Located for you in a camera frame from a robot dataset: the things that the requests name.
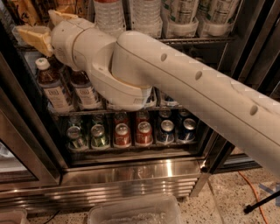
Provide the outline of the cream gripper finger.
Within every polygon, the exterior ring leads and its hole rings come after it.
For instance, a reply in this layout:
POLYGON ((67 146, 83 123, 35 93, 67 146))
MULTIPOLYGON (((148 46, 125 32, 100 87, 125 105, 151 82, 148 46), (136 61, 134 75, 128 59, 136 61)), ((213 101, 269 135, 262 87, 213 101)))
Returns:
POLYGON ((48 15, 50 18, 48 26, 51 30, 61 22, 72 21, 73 19, 78 18, 75 14, 59 12, 56 10, 49 10, 48 15))
POLYGON ((33 46, 46 57, 53 55, 51 30, 48 27, 42 25, 18 25, 16 29, 26 44, 33 46))

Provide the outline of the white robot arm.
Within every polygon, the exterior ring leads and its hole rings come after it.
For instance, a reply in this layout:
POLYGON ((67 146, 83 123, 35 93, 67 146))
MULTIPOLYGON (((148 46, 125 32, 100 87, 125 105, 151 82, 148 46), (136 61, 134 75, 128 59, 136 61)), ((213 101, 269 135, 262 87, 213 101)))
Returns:
POLYGON ((142 109, 158 88, 280 177, 278 101, 141 32, 114 37, 84 18, 50 14, 53 28, 17 27, 26 44, 85 71, 96 91, 121 109, 142 109))

